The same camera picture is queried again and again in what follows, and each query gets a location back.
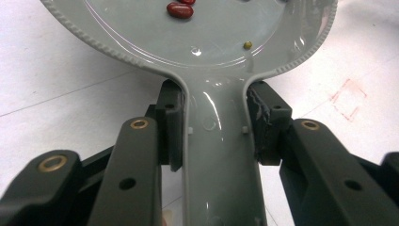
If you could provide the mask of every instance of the brass insert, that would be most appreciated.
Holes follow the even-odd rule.
[[[50,156],[39,164],[39,171],[51,172],[62,168],[68,161],[68,158],[64,155],[53,155]]]
[[[319,130],[320,125],[314,121],[303,121],[301,122],[302,126],[309,129],[309,130]]]
[[[134,129],[144,129],[149,125],[149,122],[146,120],[136,120],[133,121],[130,126]]]

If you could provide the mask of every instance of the black plastic bracket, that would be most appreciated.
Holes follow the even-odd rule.
[[[399,225],[394,202],[324,124],[295,120],[280,148],[295,225]]]
[[[399,207],[399,153],[385,155],[377,181]]]
[[[258,161],[264,166],[278,166],[279,135],[289,128],[293,109],[265,82],[253,83],[248,88],[247,106]]]
[[[180,87],[166,80],[156,105],[149,106],[146,116],[158,122],[161,164],[177,171],[183,164],[184,95]]]
[[[107,148],[82,161],[82,177],[84,182],[64,222],[65,226],[84,226],[95,202],[100,185],[103,181],[106,165],[114,147]]]
[[[157,124],[151,118],[122,125],[88,225],[161,225],[157,138]]]
[[[32,161],[0,201],[0,225],[60,225],[81,185],[79,155],[51,151]]]

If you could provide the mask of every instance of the red bean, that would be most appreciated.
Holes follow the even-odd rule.
[[[193,5],[194,3],[196,3],[196,0],[179,0],[179,2],[187,5]]]
[[[167,11],[170,16],[180,19],[188,19],[194,13],[194,10],[190,6],[175,2],[172,2],[167,6]]]

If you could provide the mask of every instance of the red mark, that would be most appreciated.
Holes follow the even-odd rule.
[[[367,94],[354,81],[347,79],[340,89],[331,96],[334,108],[348,121],[353,121],[360,111]]]

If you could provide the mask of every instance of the white surface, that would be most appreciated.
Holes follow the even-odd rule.
[[[122,123],[155,102],[164,79],[86,46],[40,1],[3,0],[0,6],[3,194],[41,153],[71,149],[85,159],[113,145]],[[394,0],[342,0],[320,50],[267,82],[294,118],[323,122],[350,152],[379,163],[384,153],[399,150],[398,22]],[[278,171],[261,167],[267,216],[269,225],[289,226]],[[163,206],[178,209],[181,175],[163,173]]]

